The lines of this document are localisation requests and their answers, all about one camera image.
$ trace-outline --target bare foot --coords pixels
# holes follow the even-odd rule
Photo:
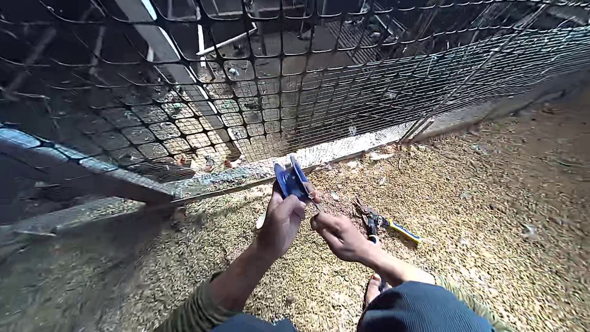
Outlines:
[[[365,294],[365,309],[373,301],[381,292],[379,291],[379,286],[381,284],[381,276],[374,273],[371,278],[369,278],[369,284],[367,285],[367,292]]]

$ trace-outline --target wire mesh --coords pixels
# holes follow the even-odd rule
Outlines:
[[[24,0],[0,12],[0,119],[75,163],[235,184],[582,69],[589,18],[571,1]]]

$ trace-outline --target blue plastic object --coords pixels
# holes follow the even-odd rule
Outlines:
[[[279,164],[274,164],[274,175],[277,177],[278,185],[283,192],[283,198],[289,195],[295,195],[300,201],[307,203],[310,201],[309,192],[303,185],[303,182],[308,182],[305,173],[299,167],[299,163],[295,160],[293,155],[291,157],[291,167],[283,168]]]

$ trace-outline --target blue pants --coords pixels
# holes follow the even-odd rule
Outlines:
[[[233,316],[214,332],[293,332],[289,320],[272,325],[247,314]],[[359,320],[358,331],[493,331],[490,323],[443,287],[404,282],[377,296]]]

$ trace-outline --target black plastic mesh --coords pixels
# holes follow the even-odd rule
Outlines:
[[[526,92],[589,65],[588,18],[564,1],[11,2],[0,117],[80,160],[215,173]]]

